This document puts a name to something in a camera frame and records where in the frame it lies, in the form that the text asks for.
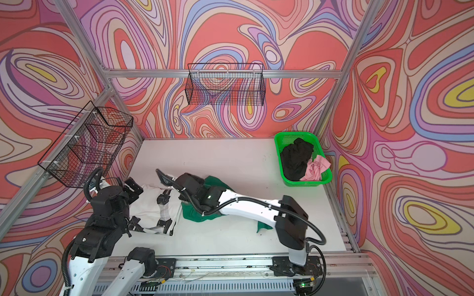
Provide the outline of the green t shirt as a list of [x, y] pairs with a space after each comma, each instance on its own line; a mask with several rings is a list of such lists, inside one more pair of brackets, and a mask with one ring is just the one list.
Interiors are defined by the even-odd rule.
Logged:
[[184, 219], [201, 223], [225, 215], [225, 213], [223, 214], [219, 210], [214, 210], [213, 207], [208, 206], [206, 202], [210, 190], [232, 190], [223, 181], [214, 176], [202, 179], [186, 173], [184, 187], [186, 187], [187, 195], [180, 196]]

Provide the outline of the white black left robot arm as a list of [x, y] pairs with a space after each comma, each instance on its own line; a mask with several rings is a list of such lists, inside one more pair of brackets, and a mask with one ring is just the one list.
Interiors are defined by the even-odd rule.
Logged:
[[[63, 296], [91, 296], [113, 250], [124, 234], [129, 234], [130, 205], [143, 193], [133, 178], [101, 186], [104, 170], [99, 167], [87, 177], [83, 193], [93, 213], [85, 227], [65, 248], [61, 259]], [[127, 296], [141, 278], [156, 275], [155, 252], [134, 248], [125, 258], [118, 275], [104, 291], [105, 296]]]

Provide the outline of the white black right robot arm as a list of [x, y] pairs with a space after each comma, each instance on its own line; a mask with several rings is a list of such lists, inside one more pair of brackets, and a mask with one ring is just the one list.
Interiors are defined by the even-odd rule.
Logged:
[[202, 217], [234, 215], [272, 227], [280, 243], [288, 248], [290, 263], [306, 264], [309, 216], [292, 197], [283, 196], [280, 200], [248, 197], [222, 186], [206, 186], [204, 179], [189, 173], [182, 174], [172, 183], [180, 198], [190, 203]]

